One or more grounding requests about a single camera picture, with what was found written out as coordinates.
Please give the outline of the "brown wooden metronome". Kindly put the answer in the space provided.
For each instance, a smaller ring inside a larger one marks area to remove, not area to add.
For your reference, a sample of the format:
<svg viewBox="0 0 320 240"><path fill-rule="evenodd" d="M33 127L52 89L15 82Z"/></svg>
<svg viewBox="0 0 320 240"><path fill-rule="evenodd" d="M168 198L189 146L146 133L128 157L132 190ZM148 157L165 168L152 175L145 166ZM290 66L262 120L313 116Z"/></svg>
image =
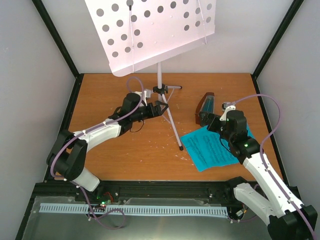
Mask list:
<svg viewBox="0 0 320 240"><path fill-rule="evenodd" d="M204 119L206 115L213 114L215 107L215 94L206 92L201 98L195 110L195 123L201 127L205 126Z"/></svg>

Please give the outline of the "blue sheet music page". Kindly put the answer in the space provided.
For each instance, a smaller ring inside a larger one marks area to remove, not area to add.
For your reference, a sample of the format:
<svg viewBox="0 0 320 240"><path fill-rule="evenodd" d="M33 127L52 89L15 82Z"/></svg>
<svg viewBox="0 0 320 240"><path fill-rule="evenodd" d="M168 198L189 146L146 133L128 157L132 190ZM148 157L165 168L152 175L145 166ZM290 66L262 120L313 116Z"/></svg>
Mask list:
<svg viewBox="0 0 320 240"><path fill-rule="evenodd" d="M206 126L182 136L181 142L199 172L239 162L229 152L228 142L218 133L208 131Z"/></svg>

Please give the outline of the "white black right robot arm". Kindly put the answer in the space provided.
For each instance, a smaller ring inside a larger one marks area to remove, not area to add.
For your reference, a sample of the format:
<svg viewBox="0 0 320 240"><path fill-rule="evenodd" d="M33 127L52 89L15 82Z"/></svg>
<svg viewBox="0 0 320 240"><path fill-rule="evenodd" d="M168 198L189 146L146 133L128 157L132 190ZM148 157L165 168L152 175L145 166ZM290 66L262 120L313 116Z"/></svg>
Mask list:
<svg viewBox="0 0 320 240"><path fill-rule="evenodd" d="M230 153L257 181L262 194L244 181L233 187L233 195L265 223L273 240L317 238L317 211L312 205L304 205L278 176L262 145L248 135L247 119L242 111L231 107L221 116L200 111L198 123L226 140Z"/></svg>

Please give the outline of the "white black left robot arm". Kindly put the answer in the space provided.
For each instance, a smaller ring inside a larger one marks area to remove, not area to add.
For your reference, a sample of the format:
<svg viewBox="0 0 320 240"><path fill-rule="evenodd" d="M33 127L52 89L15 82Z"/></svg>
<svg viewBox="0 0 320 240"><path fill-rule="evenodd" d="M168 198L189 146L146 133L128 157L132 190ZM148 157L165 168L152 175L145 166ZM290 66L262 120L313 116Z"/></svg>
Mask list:
<svg viewBox="0 0 320 240"><path fill-rule="evenodd" d="M47 157L50 172L60 174L64 179L86 189L92 201L103 198L101 180L85 168L87 152L99 144L117 138L128 132L134 122L159 117L169 107L167 103L156 101L147 103L147 92L131 92L126 95L122 106L115 109L102 123L82 131L62 130Z"/></svg>

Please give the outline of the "clear plastic metronome cover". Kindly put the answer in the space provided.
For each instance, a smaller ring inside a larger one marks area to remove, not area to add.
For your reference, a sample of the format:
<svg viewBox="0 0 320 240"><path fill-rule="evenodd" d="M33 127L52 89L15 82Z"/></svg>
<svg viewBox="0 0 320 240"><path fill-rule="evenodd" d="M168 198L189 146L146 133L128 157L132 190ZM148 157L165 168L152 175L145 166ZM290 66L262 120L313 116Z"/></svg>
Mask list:
<svg viewBox="0 0 320 240"><path fill-rule="evenodd" d="M215 105L215 97L213 95L207 95L204 97L204 100L202 101L200 112L207 112L210 114L214 113L214 105Z"/></svg>

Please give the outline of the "white tripod music stand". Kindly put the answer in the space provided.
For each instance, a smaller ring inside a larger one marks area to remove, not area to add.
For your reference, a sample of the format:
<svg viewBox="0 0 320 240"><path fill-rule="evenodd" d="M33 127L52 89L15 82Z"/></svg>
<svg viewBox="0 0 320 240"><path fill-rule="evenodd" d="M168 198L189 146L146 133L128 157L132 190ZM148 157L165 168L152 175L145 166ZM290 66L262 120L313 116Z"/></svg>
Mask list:
<svg viewBox="0 0 320 240"><path fill-rule="evenodd" d="M157 66L147 103L168 104L164 60L207 44L215 33L214 0L88 0L86 7L112 74L123 77Z"/></svg>

